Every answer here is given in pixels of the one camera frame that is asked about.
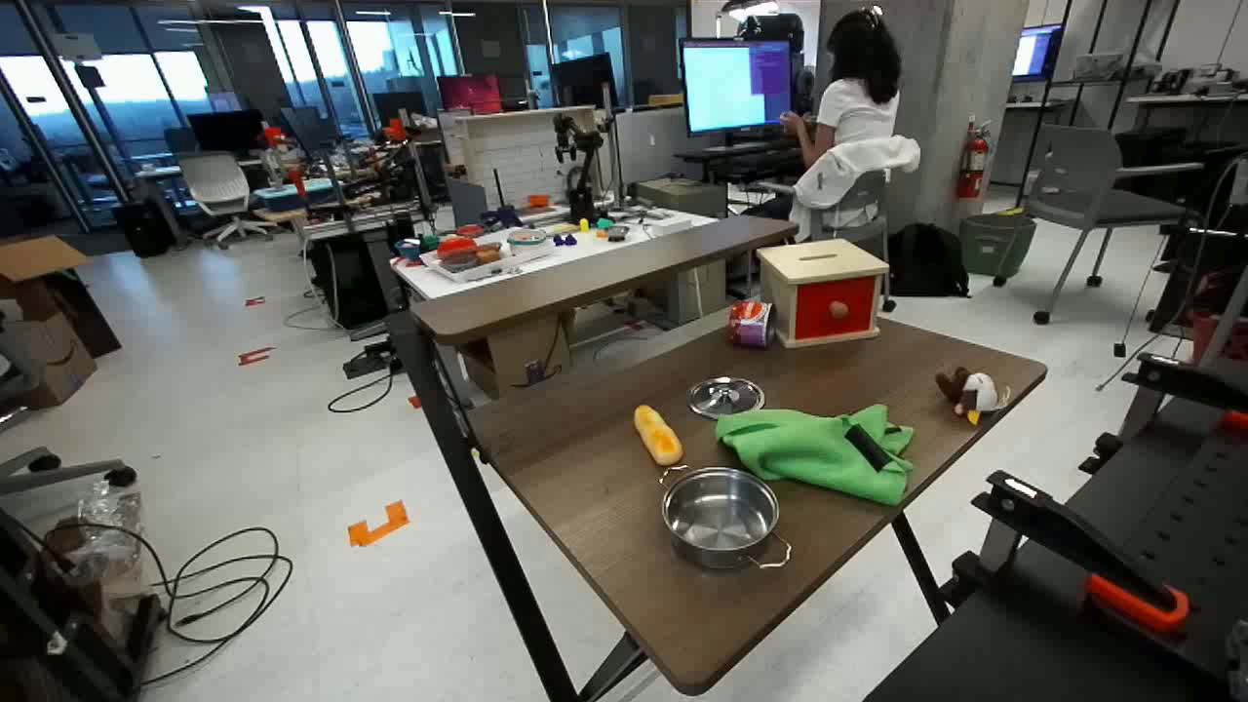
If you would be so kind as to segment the round steel pot lid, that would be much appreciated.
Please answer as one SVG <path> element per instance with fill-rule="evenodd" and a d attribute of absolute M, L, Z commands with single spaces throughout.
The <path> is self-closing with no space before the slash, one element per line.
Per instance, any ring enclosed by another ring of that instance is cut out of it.
<path fill-rule="evenodd" d="M 691 387 L 691 409 L 698 418 L 729 418 L 764 404 L 764 389 L 753 377 L 717 373 Z"/>

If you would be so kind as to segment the green cloth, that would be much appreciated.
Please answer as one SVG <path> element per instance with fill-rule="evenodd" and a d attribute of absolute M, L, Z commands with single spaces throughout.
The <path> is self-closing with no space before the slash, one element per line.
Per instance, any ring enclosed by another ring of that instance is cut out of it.
<path fill-rule="evenodd" d="M 887 452 L 882 470 L 846 441 L 848 424 L 863 424 Z M 747 409 L 717 418 L 714 437 L 764 478 L 794 478 L 882 506 L 902 506 L 908 495 L 911 429 L 896 424 L 883 404 L 854 415 Z"/>

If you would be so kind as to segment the cardboard box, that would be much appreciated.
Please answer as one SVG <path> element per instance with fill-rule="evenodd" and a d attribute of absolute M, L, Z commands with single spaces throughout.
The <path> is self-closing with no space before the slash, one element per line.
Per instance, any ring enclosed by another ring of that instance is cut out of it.
<path fill-rule="evenodd" d="M 59 234 L 0 240 L 0 404 L 63 404 L 119 347 Z"/>

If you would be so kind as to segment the yellow corn toy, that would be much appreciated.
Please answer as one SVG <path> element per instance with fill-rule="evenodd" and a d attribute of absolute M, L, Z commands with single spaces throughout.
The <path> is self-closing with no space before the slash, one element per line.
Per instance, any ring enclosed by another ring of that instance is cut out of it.
<path fill-rule="evenodd" d="M 674 468 L 683 461 L 683 441 L 655 404 L 636 404 L 630 424 L 659 468 Z"/>

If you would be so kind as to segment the white work table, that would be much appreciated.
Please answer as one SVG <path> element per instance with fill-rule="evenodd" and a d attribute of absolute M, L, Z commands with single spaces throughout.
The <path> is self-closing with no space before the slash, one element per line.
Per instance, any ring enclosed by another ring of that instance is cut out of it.
<path fill-rule="evenodd" d="M 568 265 L 595 252 L 617 252 L 638 240 L 672 238 L 694 226 L 709 226 L 709 213 L 644 207 L 610 226 L 577 231 L 568 221 L 512 226 L 483 238 L 499 249 L 493 261 L 445 265 L 436 252 L 392 259 L 388 270 L 413 287 L 417 300 L 457 295 L 508 277 Z"/>

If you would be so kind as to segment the red fire extinguisher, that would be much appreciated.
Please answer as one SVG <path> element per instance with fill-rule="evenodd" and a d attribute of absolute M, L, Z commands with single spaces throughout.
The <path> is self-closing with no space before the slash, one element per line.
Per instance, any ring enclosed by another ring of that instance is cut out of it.
<path fill-rule="evenodd" d="M 990 129 L 984 121 L 968 121 L 954 199 L 972 201 L 984 194 L 985 164 L 990 164 Z"/>

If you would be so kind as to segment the pink purple snack packet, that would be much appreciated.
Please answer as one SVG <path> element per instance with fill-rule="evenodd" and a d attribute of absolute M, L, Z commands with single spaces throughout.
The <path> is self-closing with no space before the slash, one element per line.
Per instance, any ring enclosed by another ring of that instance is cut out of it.
<path fill-rule="evenodd" d="M 764 300 L 738 300 L 729 307 L 729 340 L 740 347 L 764 347 L 770 340 L 770 307 Z"/>

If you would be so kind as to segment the computer monitor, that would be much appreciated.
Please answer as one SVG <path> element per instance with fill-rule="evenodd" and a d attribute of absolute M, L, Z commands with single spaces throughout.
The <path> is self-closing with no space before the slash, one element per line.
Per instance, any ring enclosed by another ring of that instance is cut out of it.
<path fill-rule="evenodd" d="M 774 129 L 792 109 L 789 45 L 774 39 L 686 39 L 683 105 L 694 138 Z"/>

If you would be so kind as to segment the white office chair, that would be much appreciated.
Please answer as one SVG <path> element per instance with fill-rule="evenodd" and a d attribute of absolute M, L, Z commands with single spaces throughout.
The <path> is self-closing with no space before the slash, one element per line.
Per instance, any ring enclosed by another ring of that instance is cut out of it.
<path fill-rule="evenodd" d="M 194 207 L 214 220 L 214 231 L 204 234 L 205 247 L 226 249 L 233 238 L 274 234 L 269 221 L 253 220 L 248 181 L 228 153 L 191 153 L 180 158 L 180 175 Z"/>

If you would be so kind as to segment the red wooden drawer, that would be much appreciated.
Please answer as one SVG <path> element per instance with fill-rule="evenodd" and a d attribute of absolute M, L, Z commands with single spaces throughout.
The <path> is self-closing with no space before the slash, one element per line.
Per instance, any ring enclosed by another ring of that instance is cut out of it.
<path fill-rule="evenodd" d="M 848 340 L 874 329 L 874 277 L 802 283 L 794 292 L 794 340 Z"/>

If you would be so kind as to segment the brown white plush toy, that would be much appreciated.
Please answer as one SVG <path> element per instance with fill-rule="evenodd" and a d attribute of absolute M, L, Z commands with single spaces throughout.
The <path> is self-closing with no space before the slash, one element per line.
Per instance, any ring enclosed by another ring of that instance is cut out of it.
<path fill-rule="evenodd" d="M 985 370 L 954 365 L 952 373 L 939 373 L 937 387 L 946 398 L 952 415 L 968 424 L 984 424 L 1011 402 L 1011 389 L 997 387 Z"/>

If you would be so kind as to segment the black orange clamp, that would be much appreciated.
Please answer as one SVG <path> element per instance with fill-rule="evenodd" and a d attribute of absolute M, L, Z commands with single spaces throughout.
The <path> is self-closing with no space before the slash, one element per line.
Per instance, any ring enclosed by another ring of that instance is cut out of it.
<path fill-rule="evenodd" d="M 1023 538 L 1051 550 L 1055 558 L 1085 571 L 1085 593 L 1153 637 L 1180 637 L 1190 623 L 1190 598 L 1177 586 L 1167 586 L 1134 554 L 1114 546 L 1085 516 L 1055 502 L 1049 490 L 1011 474 L 990 470 L 985 486 L 976 495 L 976 506 L 985 509 L 1006 541 L 997 546 L 997 565 L 1006 565 Z"/>

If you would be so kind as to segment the orange floor marker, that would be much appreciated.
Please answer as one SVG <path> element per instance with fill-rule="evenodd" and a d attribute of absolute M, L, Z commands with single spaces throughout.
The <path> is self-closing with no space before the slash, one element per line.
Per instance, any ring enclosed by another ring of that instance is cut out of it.
<path fill-rule="evenodd" d="M 382 517 L 379 524 L 349 524 L 345 526 L 345 546 L 375 546 L 382 538 L 388 538 L 392 529 L 410 526 L 410 509 L 400 500 L 384 502 Z"/>

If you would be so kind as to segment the person in white shirt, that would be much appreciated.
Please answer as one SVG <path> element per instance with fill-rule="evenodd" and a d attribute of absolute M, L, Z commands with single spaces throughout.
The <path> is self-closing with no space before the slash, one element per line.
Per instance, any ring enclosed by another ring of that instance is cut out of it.
<path fill-rule="evenodd" d="M 846 10 L 830 35 L 830 83 L 812 117 L 789 113 L 798 158 L 816 164 L 834 145 L 887 138 L 902 105 L 902 51 L 877 9 Z"/>

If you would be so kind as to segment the black marker on cloth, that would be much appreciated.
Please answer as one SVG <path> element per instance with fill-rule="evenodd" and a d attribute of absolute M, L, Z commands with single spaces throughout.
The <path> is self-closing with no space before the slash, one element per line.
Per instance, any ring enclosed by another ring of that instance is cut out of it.
<path fill-rule="evenodd" d="M 848 424 L 846 441 L 868 461 L 874 470 L 887 463 L 887 452 L 863 424 Z"/>

